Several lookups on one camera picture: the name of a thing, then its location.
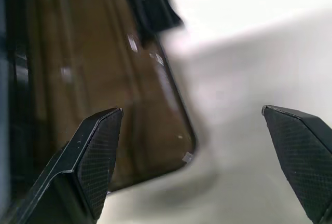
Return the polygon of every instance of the textured rubber pad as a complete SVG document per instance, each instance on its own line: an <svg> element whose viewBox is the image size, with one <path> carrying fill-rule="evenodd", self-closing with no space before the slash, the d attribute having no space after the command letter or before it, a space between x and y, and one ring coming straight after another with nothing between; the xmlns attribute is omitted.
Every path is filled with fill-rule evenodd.
<svg viewBox="0 0 332 224"><path fill-rule="evenodd" d="M91 134L86 152L78 165L78 180L94 219L102 212L112 176L118 146L122 111L109 115Z"/></svg>
<svg viewBox="0 0 332 224"><path fill-rule="evenodd" d="M263 115L282 171L309 219L319 223L332 201L330 151L303 118L271 106L263 108ZM307 116L310 121L326 125L316 116Z"/></svg>

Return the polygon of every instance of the black clip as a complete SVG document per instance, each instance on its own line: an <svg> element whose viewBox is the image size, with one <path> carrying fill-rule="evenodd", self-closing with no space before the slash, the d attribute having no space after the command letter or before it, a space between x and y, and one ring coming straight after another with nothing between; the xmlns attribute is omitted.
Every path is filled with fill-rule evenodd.
<svg viewBox="0 0 332 224"><path fill-rule="evenodd" d="M128 0L128 2L143 47L154 40L159 32L183 23L170 6L169 0Z"/></svg>

